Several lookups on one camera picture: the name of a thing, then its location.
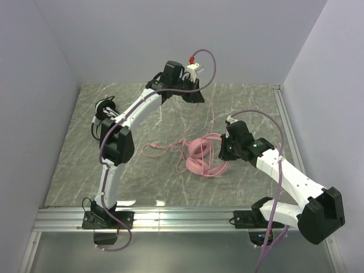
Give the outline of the pink headphones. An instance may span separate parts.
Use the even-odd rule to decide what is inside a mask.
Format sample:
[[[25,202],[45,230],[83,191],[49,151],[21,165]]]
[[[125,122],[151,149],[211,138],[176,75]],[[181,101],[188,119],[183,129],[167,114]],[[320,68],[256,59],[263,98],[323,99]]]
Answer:
[[[185,159],[185,166],[187,170],[201,177],[208,178],[218,177],[227,170],[227,161],[223,161],[223,163],[218,166],[213,166],[214,140],[221,142],[221,135],[217,133],[209,133],[191,142],[183,142],[183,146],[187,148],[187,157]]]

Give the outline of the white black headphones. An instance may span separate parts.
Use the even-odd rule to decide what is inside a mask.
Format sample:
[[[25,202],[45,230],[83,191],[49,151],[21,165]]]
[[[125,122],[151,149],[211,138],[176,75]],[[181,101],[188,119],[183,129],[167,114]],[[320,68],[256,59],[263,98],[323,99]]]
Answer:
[[[116,104],[114,102],[115,96],[106,96],[95,104],[95,115],[91,123],[91,135],[94,139],[100,140],[97,131],[104,119],[114,119],[119,116]]]

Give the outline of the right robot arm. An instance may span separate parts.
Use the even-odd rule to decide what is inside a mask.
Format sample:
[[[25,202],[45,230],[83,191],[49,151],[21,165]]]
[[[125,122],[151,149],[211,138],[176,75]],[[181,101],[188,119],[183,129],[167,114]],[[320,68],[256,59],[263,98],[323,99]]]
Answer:
[[[269,175],[295,200],[295,204],[275,202],[264,197],[248,211],[235,211],[237,228],[297,228],[310,243],[318,245],[345,224],[342,194],[308,178],[294,167],[266,139],[254,139],[244,121],[228,117],[226,134],[221,137],[219,158],[224,161],[241,159]]]

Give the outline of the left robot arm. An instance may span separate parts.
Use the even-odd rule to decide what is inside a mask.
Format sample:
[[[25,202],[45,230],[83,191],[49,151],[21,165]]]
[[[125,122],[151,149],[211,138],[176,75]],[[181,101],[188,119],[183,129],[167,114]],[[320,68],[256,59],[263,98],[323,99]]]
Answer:
[[[191,63],[184,67],[168,61],[164,70],[150,80],[141,95],[128,109],[117,110],[113,97],[106,97],[95,105],[93,121],[98,122],[102,176],[96,198],[90,206],[90,214],[99,220],[111,222],[117,204],[116,188],[122,167],[132,158],[135,146],[133,131],[152,111],[172,96],[180,96],[188,103],[203,103],[197,75],[204,67]]]

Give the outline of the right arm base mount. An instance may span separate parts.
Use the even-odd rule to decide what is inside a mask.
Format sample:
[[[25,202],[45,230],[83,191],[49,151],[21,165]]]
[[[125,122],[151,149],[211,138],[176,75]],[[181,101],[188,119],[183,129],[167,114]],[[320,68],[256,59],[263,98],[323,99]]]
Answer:
[[[235,210],[229,224],[235,229],[247,229],[250,242],[262,247],[266,237],[268,221],[254,210]]]

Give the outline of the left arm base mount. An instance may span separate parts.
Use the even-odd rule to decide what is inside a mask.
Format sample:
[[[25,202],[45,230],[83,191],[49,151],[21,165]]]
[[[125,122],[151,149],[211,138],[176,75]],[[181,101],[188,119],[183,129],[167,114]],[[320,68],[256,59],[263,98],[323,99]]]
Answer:
[[[134,212],[116,211],[112,212],[113,216],[123,222],[129,229],[133,227]],[[93,240],[97,245],[111,246],[114,245],[118,238],[120,230],[126,230],[119,222],[111,218],[104,211],[99,214],[86,211],[82,221],[83,230],[93,230]]]

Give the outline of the aluminium front rail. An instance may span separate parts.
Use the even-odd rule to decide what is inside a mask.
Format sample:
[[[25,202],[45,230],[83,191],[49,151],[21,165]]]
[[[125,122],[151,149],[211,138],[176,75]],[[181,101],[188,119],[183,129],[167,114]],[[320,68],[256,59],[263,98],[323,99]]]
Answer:
[[[133,228],[136,232],[214,232],[236,231],[229,219],[235,210],[248,207],[165,207],[129,206],[117,211],[134,212]],[[76,207],[39,209],[32,230],[38,232],[84,231],[81,225],[84,211]]]

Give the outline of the aluminium left side rail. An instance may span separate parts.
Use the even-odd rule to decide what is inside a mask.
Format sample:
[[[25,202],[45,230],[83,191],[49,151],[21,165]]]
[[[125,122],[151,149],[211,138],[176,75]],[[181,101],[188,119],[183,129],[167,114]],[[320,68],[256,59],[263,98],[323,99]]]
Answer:
[[[40,231],[33,231],[30,235],[28,245],[26,247],[19,272],[30,273],[31,267],[35,258],[36,251],[38,249],[39,241],[42,233]]]

